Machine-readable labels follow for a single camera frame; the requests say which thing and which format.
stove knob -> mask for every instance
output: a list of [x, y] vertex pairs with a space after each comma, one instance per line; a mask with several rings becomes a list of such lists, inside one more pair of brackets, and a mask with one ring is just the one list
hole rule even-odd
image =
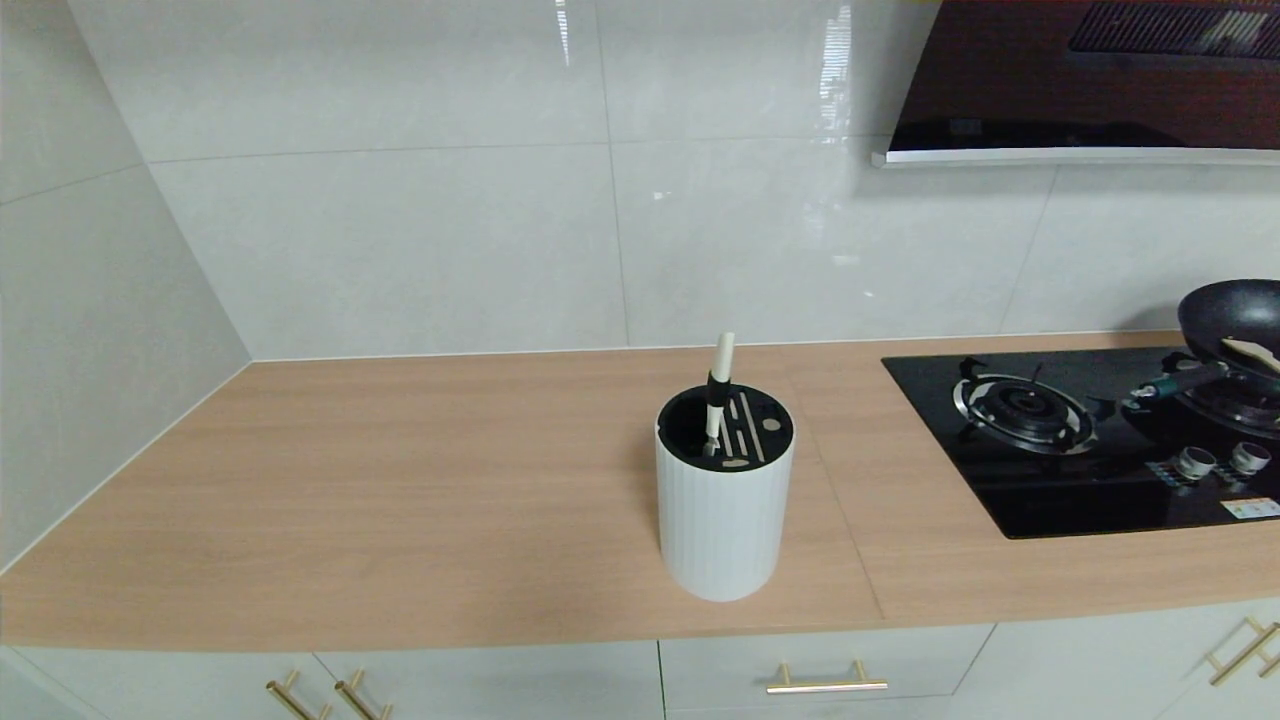
[[1217, 465], [1217, 457], [1203, 447], [1184, 447], [1174, 460], [1178, 474], [1196, 483]]
[[1271, 461], [1271, 452], [1261, 445], [1242, 442], [1231, 451], [1231, 466], [1242, 475], [1253, 475], [1267, 466]]

black glass stovetop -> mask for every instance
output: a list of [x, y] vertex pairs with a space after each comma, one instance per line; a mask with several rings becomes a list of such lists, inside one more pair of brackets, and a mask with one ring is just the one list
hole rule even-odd
[[[1180, 398], [1130, 398], [1129, 391], [1160, 377], [1178, 357], [1189, 360], [1185, 352], [1148, 347], [886, 357], [883, 363], [1010, 538], [1254, 523], [1280, 515], [1274, 505], [1280, 500], [1280, 439], [1225, 428]], [[1070, 448], [1071, 442], [1064, 441], [1047, 454], [1036, 452], [978, 427], [980, 419], [970, 421], [957, 407], [956, 386], [965, 377], [991, 374], [1034, 378], [1074, 398], [1088, 414], [1083, 421], [1092, 433], [1080, 433], [1088, 441]], [[1010, 397], [1033, 411], [1051, 410], [1036, 397]], [[1261, 446], [1277, 460], [1242, 473], [1231, 462], [1242, 442], [1253, 443], [1254, 450]], [[1178, 459], [1187, 447], [1212, 456], [1192, 451], [1202, 461], [1201, 471], [1212, 464], [1204, 477], [1193, 480], [1179, 471]]]

label sticker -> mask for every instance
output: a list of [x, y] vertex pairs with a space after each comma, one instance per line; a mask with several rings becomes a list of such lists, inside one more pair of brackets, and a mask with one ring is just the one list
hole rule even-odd
[[1280, 502], [1270, 497], [1247, 497], [1244, 500], [1224, 500], [1222, 507], [1240, 520], [1252, 518], [1280, 518]]

knife block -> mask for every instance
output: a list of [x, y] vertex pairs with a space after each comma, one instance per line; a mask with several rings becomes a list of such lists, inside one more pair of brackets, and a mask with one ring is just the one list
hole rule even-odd
[[781, 402], [737, 384], [730, 400], [727, 454], [701, 455], [704, 387], [672, 397], [654, 424], [663, 561], [682, 588], [714, 602], [744, 598], [773, 575], [795, 455]]

spatula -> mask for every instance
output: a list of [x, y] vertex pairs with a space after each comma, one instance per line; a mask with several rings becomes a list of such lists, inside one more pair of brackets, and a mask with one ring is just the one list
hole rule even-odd
[[1280, 360], [1276, 359], [1271, 350], [1262, 347], [1256, 342], [1249, 342], [1247, 340], [1235, 340], [1234, 337], [1224, 337], [1222, 345], [1231, 348], [1245, 357], [1253, 357], [1258, 363], [1262, 363], [1274, 372], [1280, 373]]
[[707, 375], [707, 443], [703, 455], [710, 457], [719, 448], [721, 423], [724, 420], [724, 401], [728, 400], [730, 369], [733, 365], [733, 333], [721, 333], [716, 343], [716, 361]]

